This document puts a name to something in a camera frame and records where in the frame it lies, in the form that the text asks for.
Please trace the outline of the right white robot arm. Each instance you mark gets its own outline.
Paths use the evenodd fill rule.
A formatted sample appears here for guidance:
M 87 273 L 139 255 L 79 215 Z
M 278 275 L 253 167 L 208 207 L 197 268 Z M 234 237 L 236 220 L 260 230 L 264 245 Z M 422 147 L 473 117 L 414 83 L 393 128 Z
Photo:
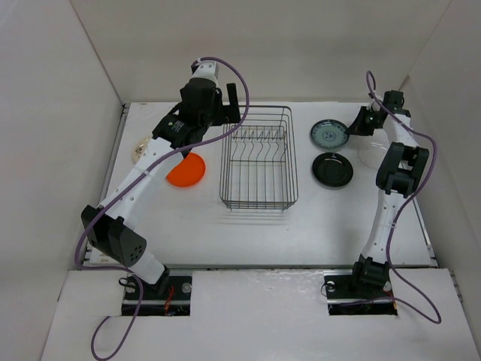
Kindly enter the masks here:
M 376 297 L 389 290 L 390 245 L 399 211 L 418 190 L 429 158 L 429 150 L 420 147 L 411 135 L 410 112 L 403 106 L 402 92 L 387 91 L 378 107 L 361 107 L 347 129 L 349 135 L 356 136 L 372 136 L 382 129 L 390 142 L 375 180 L 379 192 L 371 233 L 347 278 L 349 291 L 357 297 Z

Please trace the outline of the clear glass plate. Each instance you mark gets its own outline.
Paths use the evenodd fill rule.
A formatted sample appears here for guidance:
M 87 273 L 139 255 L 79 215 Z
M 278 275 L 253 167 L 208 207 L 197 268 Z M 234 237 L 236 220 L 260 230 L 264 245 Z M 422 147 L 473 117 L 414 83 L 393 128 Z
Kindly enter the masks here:
M 386 145 L 378 141 L 370 141 L 360 146 L 358 149 L 358 158 L 363 165 L 377 170 L 380 167 L 386 153 Z

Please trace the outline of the blue patterned ceramic plate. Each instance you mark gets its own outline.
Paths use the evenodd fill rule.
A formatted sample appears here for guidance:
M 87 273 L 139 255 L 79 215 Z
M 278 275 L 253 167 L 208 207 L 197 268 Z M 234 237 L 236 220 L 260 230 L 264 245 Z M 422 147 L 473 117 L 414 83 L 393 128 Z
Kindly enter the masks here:
M 345 124 L 338 120 L 320 120 L 310 130 L 311 141 L 323 150 L 343 147 L 349 141 Z

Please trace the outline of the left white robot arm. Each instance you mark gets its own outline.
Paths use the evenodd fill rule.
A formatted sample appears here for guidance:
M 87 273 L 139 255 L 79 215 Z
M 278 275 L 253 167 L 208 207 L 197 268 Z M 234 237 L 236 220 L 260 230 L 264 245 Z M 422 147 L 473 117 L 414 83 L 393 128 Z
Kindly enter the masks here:
M 180 91 L 180 102 L 156 125 L 124 181 L 97 207 L 88 205 L 81 213 L 88 242 L 139 277 L 151 298 L 166 294 L 170 271 L 148 250 L 146 239 L 135 232 L 141 210 L 193 145 L 203 141 L 210 127 L 240 122 L 237 87 L 229 83 L 226 89 L 228 104 L 223 104 L 216 83 L 191 78 Z

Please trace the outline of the cream plate with green spot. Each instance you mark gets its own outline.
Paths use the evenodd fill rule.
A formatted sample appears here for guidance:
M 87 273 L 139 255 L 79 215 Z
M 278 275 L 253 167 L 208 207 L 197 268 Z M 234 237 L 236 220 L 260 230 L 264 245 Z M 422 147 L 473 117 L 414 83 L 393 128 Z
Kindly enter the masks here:
M 139 140 L 134 148 L 133 148 L 133 151 L 132 151 L 132 162 L 134 164 L 136 164 L 139 159 L 143 156 L 143 154 L 145 153 L 145 150 L 147 149 L 147 145 L 150 141 L 151 137 L 145 137 L 145 138 L 142 138 L 141 140 Z

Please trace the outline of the orange plastic plate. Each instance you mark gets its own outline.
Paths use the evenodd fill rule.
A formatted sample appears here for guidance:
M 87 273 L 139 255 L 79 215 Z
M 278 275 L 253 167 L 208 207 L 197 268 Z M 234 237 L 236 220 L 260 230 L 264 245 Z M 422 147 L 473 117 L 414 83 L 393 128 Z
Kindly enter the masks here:
M 179 188 L 193 187 L 204 177 L 206 164 L 201 156 L 189 153 L 187 157 L 167 175 L 170 185 Z

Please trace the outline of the black glossy plate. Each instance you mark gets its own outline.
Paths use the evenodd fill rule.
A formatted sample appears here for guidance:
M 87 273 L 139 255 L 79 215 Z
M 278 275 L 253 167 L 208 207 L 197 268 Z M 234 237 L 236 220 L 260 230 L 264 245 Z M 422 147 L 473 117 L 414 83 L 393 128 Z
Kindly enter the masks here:
M 339 153 L 318 155 L 313 161 L 311 171 L 321 185 L 330 188 L 346 186 L 354 175 L 350 161 Z

